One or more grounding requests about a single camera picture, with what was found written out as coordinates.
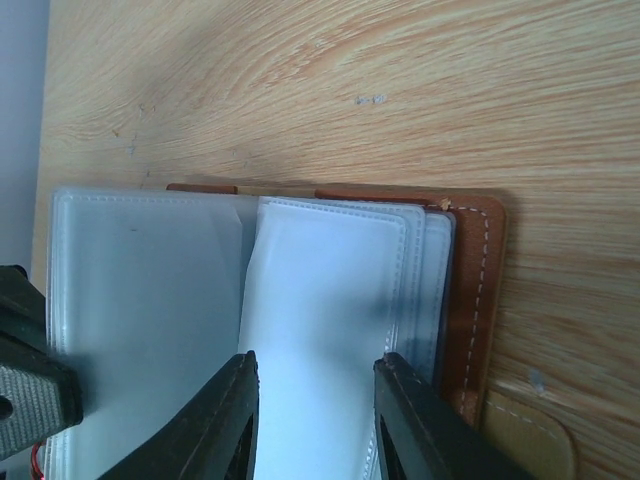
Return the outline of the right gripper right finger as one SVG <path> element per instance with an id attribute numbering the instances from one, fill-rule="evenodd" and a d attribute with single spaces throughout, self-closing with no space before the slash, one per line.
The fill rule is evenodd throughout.
<path id="1" fill-rule="evenodd" d="M 532 477 L 459 417 L 400 354 L 384 354 L 373 370 L 383 479 Z"/>

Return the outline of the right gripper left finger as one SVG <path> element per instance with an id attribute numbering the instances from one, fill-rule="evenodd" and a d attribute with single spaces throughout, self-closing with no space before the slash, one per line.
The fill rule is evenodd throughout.
<path id="1" fill-rule="evenodd" d="M 232 356 L 162 429 L 104 479 L 252 479 L 259 420 L 255 352 Z"/>

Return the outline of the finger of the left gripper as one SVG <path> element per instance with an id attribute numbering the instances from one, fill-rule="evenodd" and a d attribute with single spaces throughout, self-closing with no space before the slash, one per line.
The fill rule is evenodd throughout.
<path id="1" fill-rule="evenodd" d="M 1 451 L 19 453 L 83 420 L 76 371 L 47 344 L 46 300 L 19 265 L 1 267 Z"/>

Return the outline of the brown leather card holder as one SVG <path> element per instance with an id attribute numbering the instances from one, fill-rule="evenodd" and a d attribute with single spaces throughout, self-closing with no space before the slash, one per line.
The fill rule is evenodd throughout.
<path id="1" fill-rule="evenodd" d="M 252 479 L 383 479 L 389 352 L 530 479 L 574 478 L 567 431 L 486 387 L 506 229 L 482 195 L 57 190 L 46 337 L 84 417 L 32 448 L 32 476 L 104 479 L 252 350 Z"/>

